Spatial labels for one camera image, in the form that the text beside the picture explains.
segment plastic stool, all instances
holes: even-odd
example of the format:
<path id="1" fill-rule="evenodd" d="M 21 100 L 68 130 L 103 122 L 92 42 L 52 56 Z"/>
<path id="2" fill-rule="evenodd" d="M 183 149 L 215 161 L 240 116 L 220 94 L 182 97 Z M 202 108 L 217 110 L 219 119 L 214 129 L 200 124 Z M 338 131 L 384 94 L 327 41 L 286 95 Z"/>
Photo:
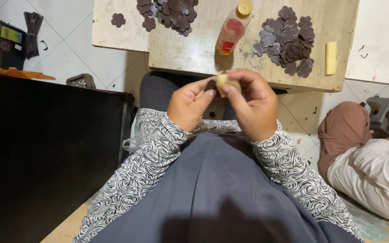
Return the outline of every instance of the plastic stool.
<path id="1" fill-rule="evenodd" d="M 389 111 L 389 98 L 371 97 L 367 99 L 370 106 L 370 130 L 373 138 L 388 138 L 388 119 L 385 117 Z"/>

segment wooden board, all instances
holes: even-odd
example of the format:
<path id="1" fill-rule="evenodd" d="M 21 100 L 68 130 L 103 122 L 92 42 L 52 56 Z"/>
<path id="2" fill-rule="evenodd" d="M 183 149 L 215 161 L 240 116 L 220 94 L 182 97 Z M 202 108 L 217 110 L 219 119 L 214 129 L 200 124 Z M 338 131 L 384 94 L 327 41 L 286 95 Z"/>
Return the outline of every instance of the wooden board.
<path id="1" fill-rule="evenodd" d="M 136 0 L 94 0 L 92 45 L 137 52 L 148 52 L 149 33 L 142 27 L 144 17 Z M 111 24 L 113 14 L 123 14 L 125 25 Z"/>
<path id="2" fill-rule="evenodd" d="M 346 78 L 389 84 L 389 1 L 360 0 Z"/>
<path id="3" fill-rule="evenodd" d="M 358 0 L 252 0 L 253 13 L 245 36 L 233 55 L 221 56 L 215 52 L 215 43 L 226 16 L 239 0 L 199 1 L 194 9 L 197 19 L 188 37 L 158 25 L 150 34 L 149 66 L 152 69 L 176 70 L 193 74 L 215 75 L 219 70 L 248 68 L 259 72 L 274 87 L 341 91 L 351 48 Z M 315 47 L 311 57 L 315 60 L 308 78 L 289 76 L 264 54 L 253 54 L 253 44 L 260 41 L 259 31 L 267 18 L 277 18 L 284 6 L 292 7 L 298 18 L 311 16 L 315 30 Z M 325 44 L 338 42 L 337 73 L 325 76 Z"/>

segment plastic bottle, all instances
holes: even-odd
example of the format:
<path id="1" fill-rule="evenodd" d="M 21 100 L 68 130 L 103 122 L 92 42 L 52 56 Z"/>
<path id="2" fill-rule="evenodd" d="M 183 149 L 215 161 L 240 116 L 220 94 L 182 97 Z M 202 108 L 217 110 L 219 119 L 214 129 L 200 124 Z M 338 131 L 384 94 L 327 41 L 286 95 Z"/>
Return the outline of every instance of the plastic bottle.
<path id="1" fill-rule="evenodd" d="M 233 52 L 250 23 L 252 9 L 250 0 L 241 0 L 238 7 L 227 16 L 216 43 L 216 49 L 220 54 L 229 55 Z"/>

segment white tile floor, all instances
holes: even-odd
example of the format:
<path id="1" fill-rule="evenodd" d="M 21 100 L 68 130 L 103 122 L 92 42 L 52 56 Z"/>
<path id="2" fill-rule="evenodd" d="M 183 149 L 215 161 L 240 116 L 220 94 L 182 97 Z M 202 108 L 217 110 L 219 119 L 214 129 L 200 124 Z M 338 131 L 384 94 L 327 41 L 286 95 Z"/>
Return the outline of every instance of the white tile floor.
<path id="1" fill-rule="evenodd" d="M 74 75 L 89 73 L 98 89 L 134 93 L 138 106 L 140 81 L 150 71 L 148 54 L 93 47 L 93 6 L 94 0 L 0 0 L 0 19 L 26 30 L 24 11 L 45 17 L 38 41 L 44 40 L 48 50 L 27 60 L 25 70 L 54 76 L 57 80 L 51 82 L 61 84 Z M 317 127 L 328 110 L 342 101 L 363 102 L 376 94 L 389 98 L 389 85 L 345 80 L 338 93 L 281 95 L 278 117 L 300 153 L 317 169 Z"/>

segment worn wooden table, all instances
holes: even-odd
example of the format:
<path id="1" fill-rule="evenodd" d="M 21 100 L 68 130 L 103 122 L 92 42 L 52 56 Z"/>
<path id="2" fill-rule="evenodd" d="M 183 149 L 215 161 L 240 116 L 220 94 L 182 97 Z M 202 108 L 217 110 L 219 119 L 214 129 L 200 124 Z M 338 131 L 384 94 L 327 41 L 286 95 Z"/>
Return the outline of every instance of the worn wooden table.
<path id="1" fill-rule="evenodd" d="M 221 56 L 215 52 L 221 25 L 239 0 L 214 0 L 195 7 L 198 14 L 188 37 L 157 24 L 150 33 L 142 28 L 143 17 L 136 9 L 135 0 L 95 0 L 93 45 L 139 52 L 149 52 L 149 66 L 195 75 L 215 75 L 218 71 L 248 68 L 259 72 L 271 86 L 295 90 L 323 92 L 341 91 L 352 44 L 358 0 L 252 0 L 253 12 L 245 36 L 233 55 Z M 315 60 L 308 78 L 289 76 L 265 54 L 253 54 L 253 44 L 260 41 L 259 31 L 267 18 L 277 18 L 284 6 L 292 7 L 297 15 L 311 16 L 315 30 L 315 47 L 311 58 Z M 127 20 L 121 28 L 111 25 L 114 13 L 124 14 Z M 325 76 L 325 44 L 338 42 L 337 73 Z"/>

